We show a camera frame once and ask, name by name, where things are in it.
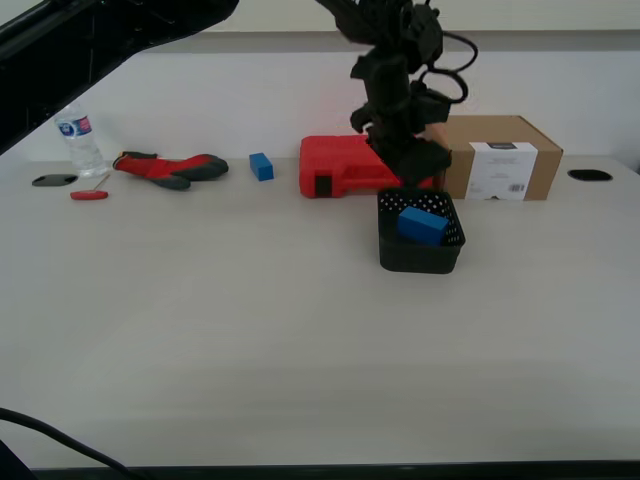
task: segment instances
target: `black cable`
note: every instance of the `black cable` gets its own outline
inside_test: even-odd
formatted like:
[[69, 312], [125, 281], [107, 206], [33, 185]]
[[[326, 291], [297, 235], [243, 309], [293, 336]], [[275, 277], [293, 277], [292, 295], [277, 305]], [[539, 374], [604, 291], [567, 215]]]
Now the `black cable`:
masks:
[[462, 78], [460, 74], [455, 70], [443, 70], [440, 68], [430, 67], [428, 70], [425, 70], [424, 72], [422, 72], [422, 75], [420, 75], [419, 81], [424, 82], [424, 77], [426, 77], [427, 74], [429, 73], [449, 77], [454, 82], [456, 82], [456, 84], [458, 85], [461, 91], [460, 97], [458, 98], [450, 98], [441, 93], [438, 93], [437, 95], [434, 95], [432, 93], [427, 93], [429, 97], [435, 100], [438, 100], [440, 102], [448, 103], [450, 105], [457, 105], [459, 103], [463, 103], [467, 98], [469, 98], [469, 85], [467, 85], [467, 82], [465, 82], [464, 78]]
[[471, 60], [469, 60], [467, 63], [465, 63], [462, 67], [456, 68], [455, 70], [451, 70], [452, 72], [455, 72], [455, 73], [464, 72], [467, 68], [469, 68], [471, 65], [476, 63], [476, 60], [478, 59], [478, 55], [480, 55], [480, 50], [478, 49], [478, 46], [475, 43], [473, 43], [468, 38], [465, 38], [465, 37], [463, 37], [461, 35], [457, 35], [455, 33], [442, 32], [442, 34], [445, 37], [449, 37], [449, 38], [452, 38], [453, 40], [457, 40], [457, 41], [459, 41], [461, 43], [464, 43], [469, 48], [471, 48], [471, 51], [473, 52], [473, 57], [471, 57]]
[[100, 462], [103, 465], [115, 470], [120, 473], [123, 477], [128, 478], [130, 480], [148, 480], [142, 475], [137, 473], [133, 473], [127, 467], [122, 465], [121, 463], [113, 460], [112, 458], [107, 457], [106, 455], [83, 445], [82, 443], [74, 440], [70, 436], [62, 433], [61, 431], [53, 428], [51, 425], [47, 425], [46, 423], [37, 420], [35, 418], [29, 417], [27, 415], [23, 415], [22, 413], [14, 412], [11, 410], [7, 410], [6, 408], [0, 408], [0, 420], [4, 420], [5, 422], [14, 423], [16, 425], [20, 425], [21, 427], [29, 428], [31, 430], [35, 430], [36, 432], [40, 432], [43, 435], [55, 440], [56, 442], [64, 445], [71, 450], [74, 450], [85, 457], [89, 457], [96, 462]]
[[455, 33], [450, 33], [450, 32], [443, 32], [443, 35], [445, 37], [452, 38], [454, 40], [464, 43], [465, 45], [468, 45], [473, 51], [473, 56], [471, 60], [465, 63], [462, 67], [454, 68], [454, 69], [437, 68], [433, 63], [428, 63], [427, 69], [424, 72], [422, 72], [422, 75], [420, 75], [419, 81], [424, 82], [425, 77], [430, 73], [449, 77], [454, 82], [456, 82], [456, 84], [460, 88], [460, 91], [461, 91], [460, 97], [450, 98], [440, 93], [438, 93], [437, 95], [434, 95], [434, 94], [427, 94], [427, 95], [429, 95], [431, 98], [434, 98], [435, 100], [439, 100], [441, 102], [444, 101], [446, 103], [449, 103], [450, 105], [455, 105], [455, 104], [463, 103], [467, 98], [469, 98], [469, 86], [467, 85], [467, 82], [465, 82], [464, 78], [460, 76], [460, 72], [463, 72], [464, 70], [469, 68], [471, 65], [476, 63], [476, 60], [478, 59], [478, 55], [479, 55], [479, 49], [475, 43], [473, 43], [471, 40], [461, 35], [457, 35]]

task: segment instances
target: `brown box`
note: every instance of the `brown box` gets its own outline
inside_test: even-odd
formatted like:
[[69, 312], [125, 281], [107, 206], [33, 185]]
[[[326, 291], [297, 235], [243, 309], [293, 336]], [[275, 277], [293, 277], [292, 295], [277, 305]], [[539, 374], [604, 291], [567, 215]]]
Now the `brown box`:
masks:
[[546, 200], [563, 151], [540, 130], [520, 116], [452, 116], [447, 123], [452, 165], [447, 170], [447, 190], [453, 198], [465, 198], [475, 150], [470, 142], [527, 142], [538, 150], [525, 200]]

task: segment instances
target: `plastic water bottle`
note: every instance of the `plastic water bottle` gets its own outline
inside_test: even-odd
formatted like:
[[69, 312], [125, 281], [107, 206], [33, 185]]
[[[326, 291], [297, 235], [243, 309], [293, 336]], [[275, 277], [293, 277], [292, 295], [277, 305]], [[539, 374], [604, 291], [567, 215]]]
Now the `plastic water bottle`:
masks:
[[99, 177], [109, 171], [96, 145], [89, 117], [78, 102], [58, 113], [55, 122], [69, 147], [71, 163], [80, 177]]

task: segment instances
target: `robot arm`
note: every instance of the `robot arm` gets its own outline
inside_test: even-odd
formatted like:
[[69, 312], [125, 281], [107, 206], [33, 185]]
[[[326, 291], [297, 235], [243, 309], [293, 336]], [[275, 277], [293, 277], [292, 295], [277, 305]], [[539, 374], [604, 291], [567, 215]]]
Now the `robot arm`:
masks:
[[[239, 0], [45, 0], [0, 27], [0, 154], [136, 53], [201, 32], [227, 19]], [[467, 88], [437, 70], [443, 34], [438, 11], [411, 0], [316, 0], [352, 42], [372, 45], [351, 73], [368, 103], [352, 124], [367, 131], [384, 163], [413, 185], [448, 167], [448, 152], [416, 138], [446, 121]], [[453, 100], [409, 74], [426, 65], [462, 88]]]

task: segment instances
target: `bottle label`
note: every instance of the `bottle label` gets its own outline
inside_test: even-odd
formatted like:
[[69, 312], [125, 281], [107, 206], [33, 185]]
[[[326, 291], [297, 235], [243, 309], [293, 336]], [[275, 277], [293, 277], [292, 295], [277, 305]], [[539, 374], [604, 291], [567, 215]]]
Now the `bottle label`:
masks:
[[58, 124], [58, 128], [65, 137], [82, 137], [92, 131], [89, 117], [74, 120], [73, 122], [61, 122]]

